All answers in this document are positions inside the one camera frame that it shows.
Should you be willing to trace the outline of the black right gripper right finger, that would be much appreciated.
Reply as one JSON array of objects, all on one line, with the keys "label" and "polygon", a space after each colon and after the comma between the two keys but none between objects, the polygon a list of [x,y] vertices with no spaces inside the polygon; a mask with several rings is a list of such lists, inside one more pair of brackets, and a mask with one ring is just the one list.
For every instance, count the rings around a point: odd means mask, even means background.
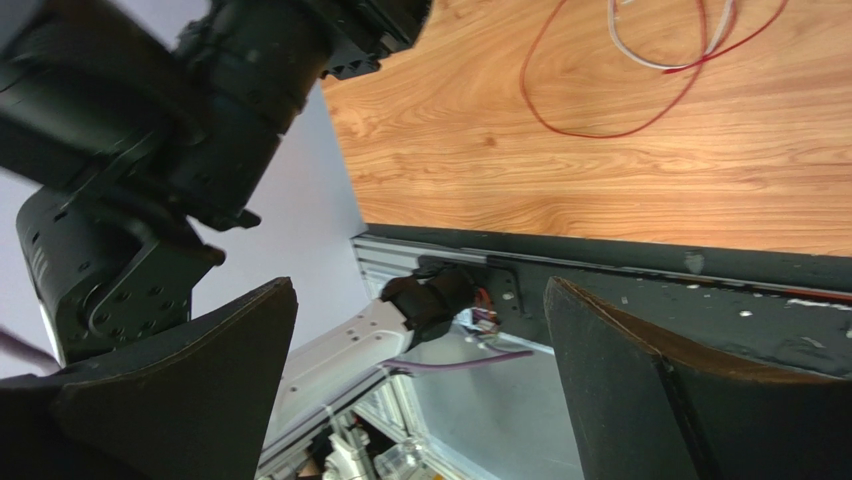
[{"label": "black right gripper right finger", "polygon": [[560,278],[543,294],[587,479],[847,479],[851,384],[748,360]]}]

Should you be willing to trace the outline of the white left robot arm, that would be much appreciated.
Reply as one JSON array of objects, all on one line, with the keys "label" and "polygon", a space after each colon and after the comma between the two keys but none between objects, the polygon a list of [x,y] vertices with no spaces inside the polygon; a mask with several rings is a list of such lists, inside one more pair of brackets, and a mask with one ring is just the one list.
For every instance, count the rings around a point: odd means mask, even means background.
[{"label": "white left robot arm", "polygon": [[319,79],[412,48],[428,1],[213,1],[168,49],[111,1],[1,5],[1,165],[59,369],[1,383],[5,479],[248,479],[319,405],[469,308],[463,270],[395,278],[290,349],[279,277],[203,315],[223,250]]}]

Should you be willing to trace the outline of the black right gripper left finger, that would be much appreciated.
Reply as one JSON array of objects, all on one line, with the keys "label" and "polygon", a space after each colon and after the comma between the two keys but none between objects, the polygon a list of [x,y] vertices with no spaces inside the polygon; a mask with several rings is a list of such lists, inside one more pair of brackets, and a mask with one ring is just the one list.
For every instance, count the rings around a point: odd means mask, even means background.
[{"label": "black right gripper left finger", "polygon": [[1,383],[5,479],[251,479],[295,326],[274,279],[181,326]]}]

